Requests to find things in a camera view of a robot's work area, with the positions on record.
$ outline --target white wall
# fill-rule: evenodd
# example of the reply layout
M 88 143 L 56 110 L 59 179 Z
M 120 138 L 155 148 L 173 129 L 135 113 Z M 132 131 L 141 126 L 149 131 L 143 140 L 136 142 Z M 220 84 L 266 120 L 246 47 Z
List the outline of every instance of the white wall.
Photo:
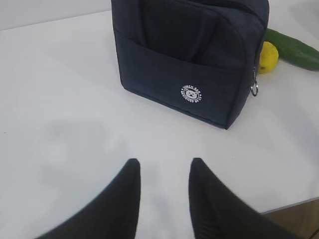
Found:
M 110 0 L 0 0 L 0 30 L 110 9 Z

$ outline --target metal key ring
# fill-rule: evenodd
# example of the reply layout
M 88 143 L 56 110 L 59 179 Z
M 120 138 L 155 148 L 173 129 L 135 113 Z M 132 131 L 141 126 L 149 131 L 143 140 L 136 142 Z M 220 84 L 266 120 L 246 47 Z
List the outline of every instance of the metal key ring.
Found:
M 254 97 L 256 97 L 258 95 L 258 83 L 256 80 L 255 80 L 254 84 L 250 87 L 250 91 Z

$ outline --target bag front pocket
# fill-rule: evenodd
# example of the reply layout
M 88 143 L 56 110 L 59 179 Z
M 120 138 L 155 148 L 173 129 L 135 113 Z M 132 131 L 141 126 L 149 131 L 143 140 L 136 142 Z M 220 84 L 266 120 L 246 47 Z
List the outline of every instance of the bag front pocket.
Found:
M 125 89 L 225 128 L 242 72 L 196 65 L 144 48 L 115 30 Z

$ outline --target zipper pull ring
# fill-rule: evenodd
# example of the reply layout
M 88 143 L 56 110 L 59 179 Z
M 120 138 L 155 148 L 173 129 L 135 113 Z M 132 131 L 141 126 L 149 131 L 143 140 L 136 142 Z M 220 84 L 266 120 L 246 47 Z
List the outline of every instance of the zipper pull ring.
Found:
M 257 75 L 256 75 L 256 67 L 254 67 L 254 70 L 253 70 L 253 76 L 254 76 L 254 83 L 253 85 L 250 87 L 250 91 L 251 93 L 253 94 L 254 97 L 256 97 L 258 95 L 258 83 L 257 83 Z

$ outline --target bear logo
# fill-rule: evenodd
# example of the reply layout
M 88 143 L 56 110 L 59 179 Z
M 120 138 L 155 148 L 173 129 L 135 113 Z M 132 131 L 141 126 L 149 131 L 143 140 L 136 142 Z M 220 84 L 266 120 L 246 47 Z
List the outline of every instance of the bear logo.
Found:
M 183 86 L 180 90 L 180 93 L 185 100 L 191 103 L 198 103 L 202 99 L 200 90 L 194 86 Z

